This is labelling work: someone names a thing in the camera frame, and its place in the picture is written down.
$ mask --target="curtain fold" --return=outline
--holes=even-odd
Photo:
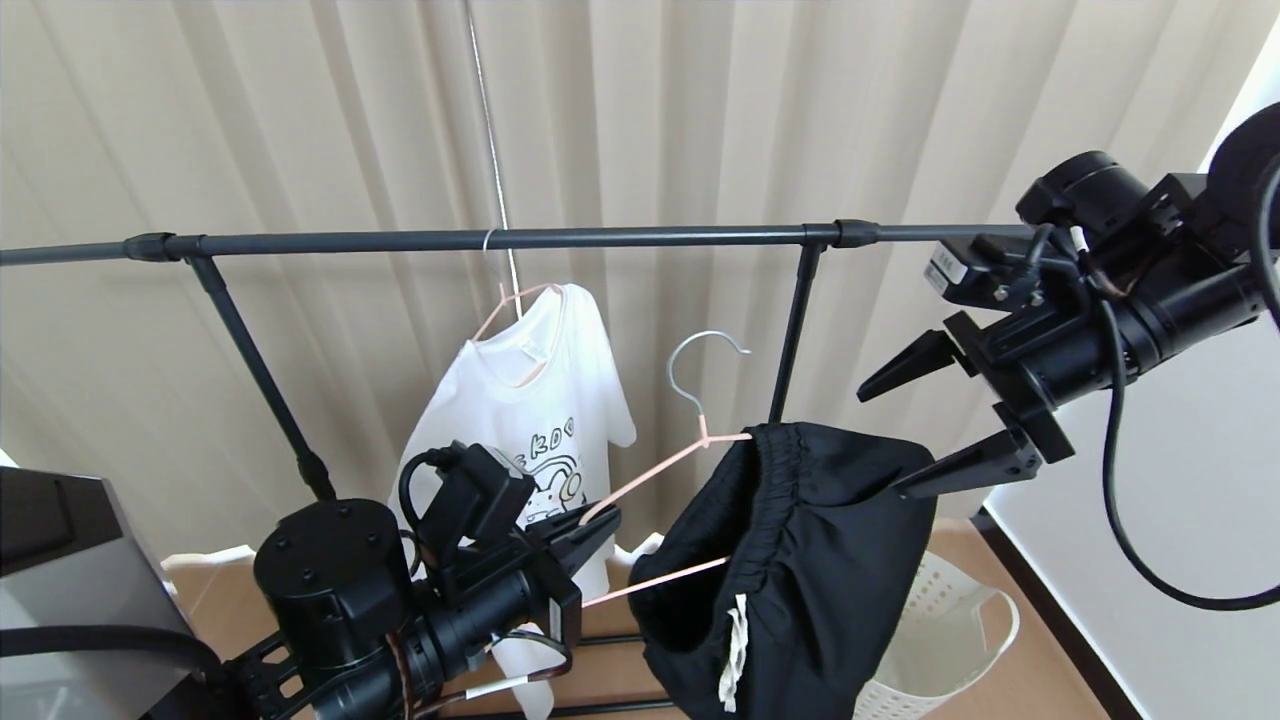
[[[512,227],[1015,222],[1091,149],[1193,170],[1280,0],[474,3]],[[179,233],[499,227],[468,8],[6,0],[3,243]],[[823,254],[786,418],[943,455],[996,427],[951,369],[861,405],[858,383],[955,311],[928,243]],[[219,264],[342,495],[384,498],[435,382],[497,300],[504,252]],[[622,483],[696,432],[763,421],[799,250],[518,251],[521,282],[596,297],[640,439]],[[256,544],[307,502],[288,446],[189,269],[0,274],[0,445],[110,477],[155,550]],[[669,523],[718,459],[625,506]],[[955,511],[972,509],[957,501]]]

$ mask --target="clothes rack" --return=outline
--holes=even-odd
[[[769,405],[769,421],[782,419],[791,374],[800,350],[809,296],[822,254],[828,249],[864,247],[876,242],[934,242],[979,233],[1030,237],[1025,225],[881,225],[867,220],[835,220],[794,225],[568,228],[498,231],[397,231],[333,233],[186,234],[147,233],[120,242],[0,250],[0,266],[46,265],[88,260],[186,261],[230,333],[259,392],[284,433],[298,474],[319,500],[337,497],[329,471],[307,443],[271,370],[253,342],[214,258],[220,255],[301,255],[335,252],[431,252],[453,250],[534,250],[575,247],[707,247],[797,245],[796,283],[787,316],[782,355]],[[581,646],[637,642],[640,635],[584,638]],[[627,712],[669,707],[668,698],[558,707],[552,717]],[[521,714],[472,715],[475,720],[520,719]]]

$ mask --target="basket handle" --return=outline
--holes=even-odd
[[[978,626],[982,628],[982,615],[979,615],[979,611],[982,610],[982,606],[987,603],[987,601],[995,597],[1004,598],[1005,605],[1009,606],[1009,615],[1010,615],[1009,634],[1005,635],[1005,639],[1002,639],[1000,644],[996,646],[995,650],[989,650],[987,652],[987,656],[983,659],[982,664],[978,665],[978,669],[974,670],[968,678],[965,678],[965,680],[960,683],[959,687],[951,691],[952,694],[963,692],[974,683],[977,683],[978,680],[980,680],[982,676],[986,675],[988,670],[991,670],[991,666],[995,665],[997,660],[1000,660],[1000,656],[1004,655],[1005,651],[1009,650],[1011,644],[1014,644],[1014,639],[1018,638],[1018,628],[1021,625],[1021,616],[1018,614],[1018,603],[1014,602],[1014,598],[1009,597],[1009,593],[1006,593],[1005,591],[983,585],[973,594],[966,597],[956,607],[956,610],[963,609],[968,610],[969,612],[973,612],[978,620]]]

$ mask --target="black baseboard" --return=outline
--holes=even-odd
[[[1088,683],[1089,689],[1093,691],[1093,694],[1102,703],[1102,708],[1106,710],[1107,715],[1116,720],[1142,720],[1142,715],[1129,702],[1129,696],[1124,694],[1124,691],[1120,689],[1120,684],[1116,683],[1107,666],[1102,664],[1102,659],[1093,652],[1093,648],[1084,639],[1084,635],[1080,634],[1075,623],[1071,623],[1071,619],[1066,616],[1062,606],[1057,603],[1053,594],[1041,582],[1039,575],[1032,570],[1027,559],[1023,557],[1021,552],[1018,552],[1012,541],[1009,539],[1009,536],[1005,534],[1005,530],[1001,529],[996,520],[987,514],[986,509],[973,516],[973,525],[978,528],[982,538],[987,541],[987,546],[991,547],[991,551],[1005,565],[1005,569],[1009,570],[1018,587],[1027,594],[1027,600],[1030,601],[1032,607],[1036,609],[1036,612],[1048,625],[1048,630],[1053,633],[1059,644],[1066,651],[1066,656],[1071,659],[1071,664],[1079,670],[1080,676]]]

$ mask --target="t-shirt sleeve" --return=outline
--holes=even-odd
[[[586,342],[584,365],[590,368],[596,392],[604,405],[604,419],[609,432],[609,442],[626,447],[636,441],[636,425],[631,419],[631,409],[622,393],[622,380],[618,366],[613,361],[613,348],[600,318],[600,307],[595,297],[585,288],[577,288],[581,300],[581,327]]]

